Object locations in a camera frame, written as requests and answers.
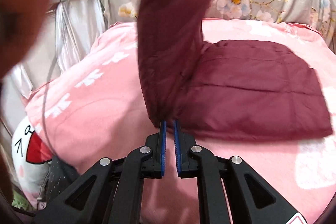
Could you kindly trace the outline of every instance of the maroon fabric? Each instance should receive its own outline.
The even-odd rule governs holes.
[[[274,42],[204,42],[209,2],[142,0],[139,75],[153,124],[178,118],[186,132],[240,141],[330,135],[314,70]]]

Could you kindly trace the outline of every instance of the jacket sleeve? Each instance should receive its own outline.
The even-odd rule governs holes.
[[[138,64],[142,93],[155,126],[174,118],[179,96],[204,45],[202,17],[211,0],[142,0]]]

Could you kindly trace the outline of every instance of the white pillow with cartoon face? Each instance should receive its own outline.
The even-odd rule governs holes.
[[[26,116],[16,128],[12,139],[12,157],[22,191],[31,205],[45,208],[45,186],[52,153],[41,141]]]

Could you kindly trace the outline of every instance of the pink cheek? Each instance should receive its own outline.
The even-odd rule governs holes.
[[[22,167],[22,165],[20,165],[20,168],[19,168],[19,176],[23,178],[24,175],[25,175],[25,173],[23,172],[23,167]]]

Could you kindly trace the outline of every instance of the blurred hand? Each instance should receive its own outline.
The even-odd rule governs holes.
[[[7,25],[5,39],[0,41],[0,81],[34,44],[48,7],[49,0],[0,0]],[[0,174],[0,189],[11,201],[11,183],[1,155]]]

